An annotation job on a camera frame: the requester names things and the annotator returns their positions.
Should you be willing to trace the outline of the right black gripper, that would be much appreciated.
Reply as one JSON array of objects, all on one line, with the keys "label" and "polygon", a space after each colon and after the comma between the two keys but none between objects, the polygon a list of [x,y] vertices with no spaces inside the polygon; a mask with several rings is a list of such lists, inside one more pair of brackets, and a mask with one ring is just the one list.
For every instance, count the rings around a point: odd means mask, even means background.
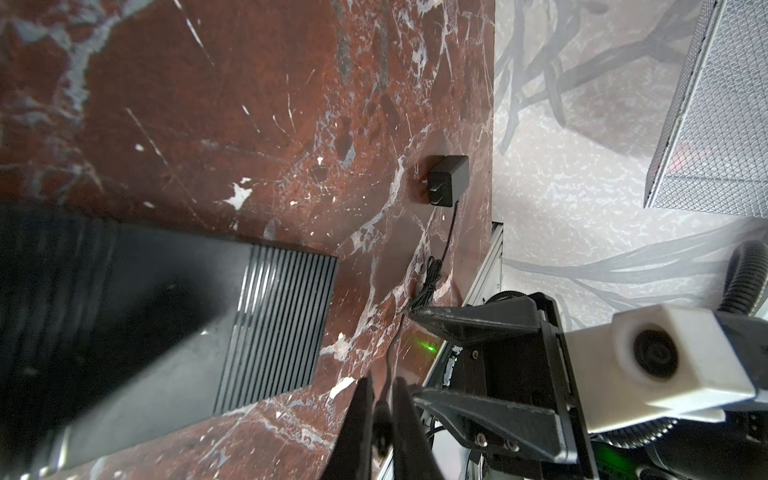
[{"label": "right black gripper", "polygon": [[484,305],[423,307],[409,318],[461,350],[447,389],[412,394],[461,445],[496,472],[598,478],[552,298],[502,292]]}]

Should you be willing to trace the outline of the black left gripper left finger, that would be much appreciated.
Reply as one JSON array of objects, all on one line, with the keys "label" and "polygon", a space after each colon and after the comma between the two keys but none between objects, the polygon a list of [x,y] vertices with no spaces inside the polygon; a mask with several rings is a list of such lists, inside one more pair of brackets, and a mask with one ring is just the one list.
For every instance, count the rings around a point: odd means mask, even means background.
[{"label": "black left gripper left finger", "polygon": [[374,400],[370,377],[359,379],[322,480],[371,478]]}]

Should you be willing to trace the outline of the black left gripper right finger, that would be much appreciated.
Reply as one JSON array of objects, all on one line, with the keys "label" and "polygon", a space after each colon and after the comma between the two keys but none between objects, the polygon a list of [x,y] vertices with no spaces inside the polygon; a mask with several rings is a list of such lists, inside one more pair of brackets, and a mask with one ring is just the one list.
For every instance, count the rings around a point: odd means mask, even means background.
[{"label": "black left gripper right finger", "polygon": [[392,388],[394,479],[443,479],[416,414],[408,384],[397,377]]}]

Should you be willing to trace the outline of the black ribbed router box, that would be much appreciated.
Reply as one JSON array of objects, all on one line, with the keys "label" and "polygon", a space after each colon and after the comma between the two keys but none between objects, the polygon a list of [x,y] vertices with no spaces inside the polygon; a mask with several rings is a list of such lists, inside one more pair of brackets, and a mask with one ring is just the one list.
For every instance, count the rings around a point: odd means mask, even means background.
[{"label": "black ribbed router box", "polygon": [[309,385],[339,262],[1,208],[1,475],[39,478]]}]

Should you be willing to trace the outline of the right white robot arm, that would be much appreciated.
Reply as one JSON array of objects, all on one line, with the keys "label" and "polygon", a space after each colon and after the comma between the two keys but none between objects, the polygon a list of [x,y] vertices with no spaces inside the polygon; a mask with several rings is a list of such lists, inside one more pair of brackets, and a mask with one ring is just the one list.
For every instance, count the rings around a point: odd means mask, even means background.
[{"label": "right white robot arm", "polygon": [[657,304],[565,332],[556,302],[505,291],[422,307],[459,348],[450,383],[415,393],[491,472],[525,479],[763,479],[767,246],[729,262],[713,310]]}]

